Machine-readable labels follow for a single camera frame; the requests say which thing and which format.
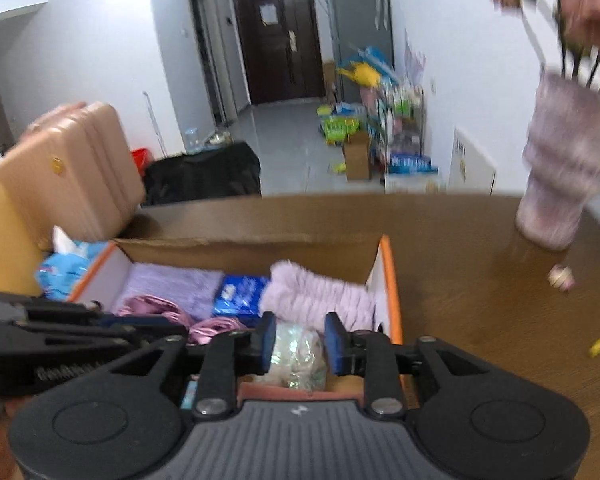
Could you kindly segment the iridescent mesh bath pouf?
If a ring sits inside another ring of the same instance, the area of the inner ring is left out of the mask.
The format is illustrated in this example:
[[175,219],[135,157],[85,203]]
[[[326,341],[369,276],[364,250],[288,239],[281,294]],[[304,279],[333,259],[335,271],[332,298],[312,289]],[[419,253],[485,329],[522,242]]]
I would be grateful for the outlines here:
[[270,369],[253,380],[287,389],[322,391],[327,371],[321,335],[302,325],[277,321]]

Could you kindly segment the blue small tissue packet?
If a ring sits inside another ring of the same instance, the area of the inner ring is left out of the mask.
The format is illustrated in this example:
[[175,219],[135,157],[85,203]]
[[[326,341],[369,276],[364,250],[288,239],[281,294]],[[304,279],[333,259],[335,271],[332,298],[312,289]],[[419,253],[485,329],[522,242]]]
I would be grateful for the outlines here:
[[249,328],[260,320],[260,302],[270,280],[263,276],[225,274],[216,292],[212,315],[234,318]]

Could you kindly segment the lilac fluffy headband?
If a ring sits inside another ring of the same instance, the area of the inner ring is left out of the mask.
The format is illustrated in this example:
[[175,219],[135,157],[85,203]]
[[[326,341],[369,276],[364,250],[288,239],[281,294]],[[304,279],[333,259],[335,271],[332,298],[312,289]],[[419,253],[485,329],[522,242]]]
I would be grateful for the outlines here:
[[348,332],[371,330],[376,301],[363,285],[315,274],[289,260],[271,266],[260,312],[323,333],[325,318],[336,312]]

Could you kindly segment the pink layered sponge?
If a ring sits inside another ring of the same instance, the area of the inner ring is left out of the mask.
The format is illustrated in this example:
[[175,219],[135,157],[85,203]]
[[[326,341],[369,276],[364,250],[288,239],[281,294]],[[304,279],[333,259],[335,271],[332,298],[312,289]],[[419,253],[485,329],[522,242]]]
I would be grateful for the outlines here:
[[355,400],[363,404],[363,379],[355,376],[328,376],[325,390],[308,391],[291,389],[257,382],[254,378],[242,378],[238,385],[238,404],[247,400],[283,401],[283,402],[318,402]]

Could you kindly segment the purple satin scrunchie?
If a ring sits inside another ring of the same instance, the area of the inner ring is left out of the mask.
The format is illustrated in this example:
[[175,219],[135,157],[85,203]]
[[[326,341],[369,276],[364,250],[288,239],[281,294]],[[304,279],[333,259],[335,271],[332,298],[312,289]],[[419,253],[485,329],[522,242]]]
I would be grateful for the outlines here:
[[152,295],[126,298],[122,307],[117,310],[117,315],[165,318],[171,323],[184,326],[188,333],[188,343],[193,346],[208,344],[214,336],[248,330],[248,327],[239,322],[237,318],[227,318],[226,316],[212,316],[202,321],[195,321],[174,302]]

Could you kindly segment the lilac knit pouch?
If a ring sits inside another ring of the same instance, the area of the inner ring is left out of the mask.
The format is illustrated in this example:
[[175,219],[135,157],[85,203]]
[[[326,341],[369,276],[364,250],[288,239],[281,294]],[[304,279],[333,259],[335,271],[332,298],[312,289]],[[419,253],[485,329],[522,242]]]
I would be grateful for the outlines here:
[[221,271],[133,263],[111,312],[118,314],[129,298],[149,295],[171,301],[194,321],[202,321],[212,315],[223,278]]

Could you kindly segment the yellow thermos jug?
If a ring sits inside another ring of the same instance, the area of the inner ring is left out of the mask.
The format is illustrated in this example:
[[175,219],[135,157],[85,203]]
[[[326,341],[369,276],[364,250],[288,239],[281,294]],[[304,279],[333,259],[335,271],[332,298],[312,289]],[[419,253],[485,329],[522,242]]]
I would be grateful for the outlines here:
[[0,185],[0,292],[40,296],[35,272],[44,258]]

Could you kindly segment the red orange cardboard box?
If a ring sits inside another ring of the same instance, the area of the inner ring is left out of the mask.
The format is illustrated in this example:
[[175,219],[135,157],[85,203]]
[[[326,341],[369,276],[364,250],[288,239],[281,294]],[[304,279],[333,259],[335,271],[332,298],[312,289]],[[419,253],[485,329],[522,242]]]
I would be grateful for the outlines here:
[[323,330],[335,311],[352,332],[368,328],[403,340],[388,236],[311,240],[113,240],[72,286],[68,299],[114,313],[149,294],[184,307],[207,284],[199,273],[265,278],[257,309]]

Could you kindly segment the small brown cardboard box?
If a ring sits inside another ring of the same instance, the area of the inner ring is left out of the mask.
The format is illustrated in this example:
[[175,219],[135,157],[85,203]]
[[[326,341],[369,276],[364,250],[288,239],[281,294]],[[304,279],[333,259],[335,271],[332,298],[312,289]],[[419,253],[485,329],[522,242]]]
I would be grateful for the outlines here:
[[370,136],[366,131],[357,131],[342,144],[342,154],[349,181],[370,180]]

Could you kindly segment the green basket on floor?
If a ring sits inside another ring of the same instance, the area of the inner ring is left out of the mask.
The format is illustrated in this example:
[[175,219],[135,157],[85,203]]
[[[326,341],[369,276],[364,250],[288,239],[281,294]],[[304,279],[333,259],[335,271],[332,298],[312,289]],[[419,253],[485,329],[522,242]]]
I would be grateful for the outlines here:
[[360,128],[356,116],[328,116],[321,119],[321,132],[327,145],[341,145]]

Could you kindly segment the fallen pink petal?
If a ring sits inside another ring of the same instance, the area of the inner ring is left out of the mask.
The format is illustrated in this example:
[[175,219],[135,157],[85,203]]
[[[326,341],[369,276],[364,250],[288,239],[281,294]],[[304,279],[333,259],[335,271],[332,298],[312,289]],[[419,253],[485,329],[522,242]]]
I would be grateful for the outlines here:
[[547,281],[550,283],[550,286],[562,292],[568,292],[576,284],[570,267],[562,266],[561,264],[556,264],[556,266],[550,269],[550,272],[547,274]]

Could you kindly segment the yellow watering can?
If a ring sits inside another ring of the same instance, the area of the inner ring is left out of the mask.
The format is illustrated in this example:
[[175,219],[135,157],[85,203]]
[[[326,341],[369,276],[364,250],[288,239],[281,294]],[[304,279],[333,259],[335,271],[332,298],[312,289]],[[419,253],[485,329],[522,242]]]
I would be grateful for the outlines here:
[[348,67],[339,67],[337,74],[364,88],[378,88],[381,82],[381,74],[365,62],[351,62]]

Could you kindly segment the purple textured vase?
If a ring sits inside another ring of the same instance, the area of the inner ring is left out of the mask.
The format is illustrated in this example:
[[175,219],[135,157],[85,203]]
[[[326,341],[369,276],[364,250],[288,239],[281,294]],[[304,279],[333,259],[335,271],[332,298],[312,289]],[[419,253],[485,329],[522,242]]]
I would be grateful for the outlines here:
[[543,72],[522,158],[529,177],[516,227],[527,240],[561,252],[576,237],[586,204],[600,194],[600,92]]

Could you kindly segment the dark brown entrance door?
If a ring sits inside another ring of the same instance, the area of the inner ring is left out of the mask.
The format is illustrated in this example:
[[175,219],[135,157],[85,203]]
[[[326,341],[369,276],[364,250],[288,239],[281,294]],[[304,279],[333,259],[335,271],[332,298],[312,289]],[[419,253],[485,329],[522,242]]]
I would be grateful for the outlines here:
[[253,105],[325,95],[314,0],[233,0]]

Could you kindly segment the grey refrigerator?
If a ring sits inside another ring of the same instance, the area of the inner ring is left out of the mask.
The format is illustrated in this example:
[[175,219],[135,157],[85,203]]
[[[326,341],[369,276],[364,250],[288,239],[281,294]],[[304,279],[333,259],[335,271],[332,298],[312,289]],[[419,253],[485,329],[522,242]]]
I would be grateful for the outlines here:
[[366,48],[380,52],[393,66],[393,36],[390,0],[328,0],[332,44],[338,67]]

